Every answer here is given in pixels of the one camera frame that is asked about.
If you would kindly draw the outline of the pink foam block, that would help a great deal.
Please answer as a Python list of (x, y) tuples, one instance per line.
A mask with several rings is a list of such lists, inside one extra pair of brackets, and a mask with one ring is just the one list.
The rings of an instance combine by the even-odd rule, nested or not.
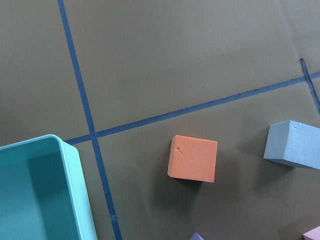
[(320, 226), (303, 234), (304, 240), (320, 240)]

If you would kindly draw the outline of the teal plastic bin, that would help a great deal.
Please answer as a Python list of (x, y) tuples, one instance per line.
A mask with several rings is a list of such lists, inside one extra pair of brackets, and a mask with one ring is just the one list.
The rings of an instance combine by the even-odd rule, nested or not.
[(3, 240), (95, 240), (78, 150), (53, 134), (0, 149)]

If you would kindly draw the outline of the orange foam block left side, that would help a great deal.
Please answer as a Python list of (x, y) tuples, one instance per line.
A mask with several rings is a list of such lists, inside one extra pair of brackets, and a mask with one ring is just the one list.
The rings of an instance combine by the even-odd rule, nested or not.
[(218, 142), (175, 135), (171, 140), (167, 175), (171, 178), (213, 183)]

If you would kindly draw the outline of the purple foam block left side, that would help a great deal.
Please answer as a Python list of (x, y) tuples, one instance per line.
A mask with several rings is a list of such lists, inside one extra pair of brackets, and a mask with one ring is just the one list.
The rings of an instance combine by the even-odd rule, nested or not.
[(205, 240), (205, 239), (197, 232), (194, 232), (193, 235), (189, 238), (189, 240)]

